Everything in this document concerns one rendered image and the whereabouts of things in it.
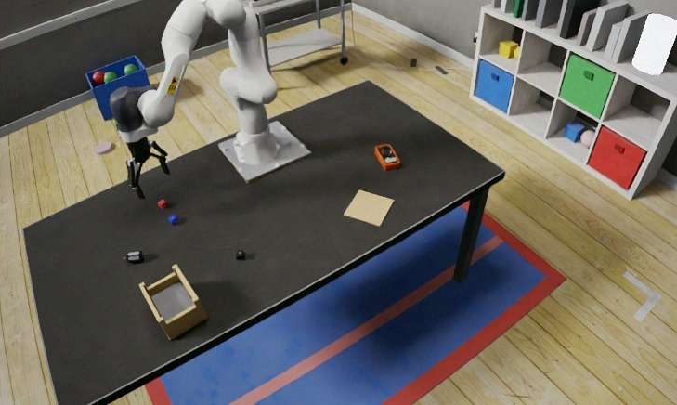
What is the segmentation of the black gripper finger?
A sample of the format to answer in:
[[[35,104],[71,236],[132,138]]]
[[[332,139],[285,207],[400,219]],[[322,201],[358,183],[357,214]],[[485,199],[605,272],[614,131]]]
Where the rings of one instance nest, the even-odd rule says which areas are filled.
[[[145,156],[141,156],[140,158],[140,164],[137,164],[135,162],[135,157],[132,158],[130,161],[126,161],[127,165],[127,186],[130,188],[133,188],[137,192],[137,196],[140,199],[145,199],[144,194],[141,190],[141,187],[138,185],[139,177],[140,177],[140,171],[141,167],[143,166]]]
[[[149,151],[146,151],[146,154],[149,155],[149,156],[152,156],[154,158],[160,159],[159,162],[161,164],[163,173],[169,175],[170,172],[169,172],[169,169],[168,169],[167,164],[166,164],[166,160],[167,160],[166,156],[168,155],[168,153],[166,151],[164,151],[161,147],[159,147],[157,145],[156,141],[154,141],[154,140],[150,140],[150,146],[153,147],[156,151],[158,151],[161,154],[161,156],[154,154],[152,152],[149,152]]]

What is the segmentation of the beige flat mat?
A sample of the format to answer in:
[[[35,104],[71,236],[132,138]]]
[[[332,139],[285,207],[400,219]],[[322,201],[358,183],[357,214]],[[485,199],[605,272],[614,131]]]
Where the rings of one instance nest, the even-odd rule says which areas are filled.
[[[381,226],[394,200],[359,190],[344,216]]]

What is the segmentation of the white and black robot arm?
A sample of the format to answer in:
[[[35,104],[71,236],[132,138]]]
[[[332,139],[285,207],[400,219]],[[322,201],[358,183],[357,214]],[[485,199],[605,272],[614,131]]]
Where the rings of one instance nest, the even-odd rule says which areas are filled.
[[[158,90],[150,85],[122,86],[111,94],[111,112],[121,134],[118,137],[127,143],[137,142],[158,133],[158,127],[173,119],[176,96],[191,53],[208,21],[228,29],[230,56],[238,67],[224,69],[219,83],[239,115],[241,131],[233,142],[239,162],[268,163],[280,145],[270,132],[264,104],[274,101],[278,85],[261,55],[256,15],[239,0],[182,1],[163,33],[166,70]]]

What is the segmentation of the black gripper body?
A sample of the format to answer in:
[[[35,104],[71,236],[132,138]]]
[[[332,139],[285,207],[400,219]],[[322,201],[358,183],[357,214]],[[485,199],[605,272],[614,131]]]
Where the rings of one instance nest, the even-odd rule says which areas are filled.
[[[145,163],[150,158],[150,156],[146,154],[146,151],[150,152],[151,149],[147,137],[143,137],[137,142],[126,142],[126,145],[132,154],[132,158],[135,157],[136,162],[140,163],[140,158],[142,155],[145,156],[145,161],[143,163]]]

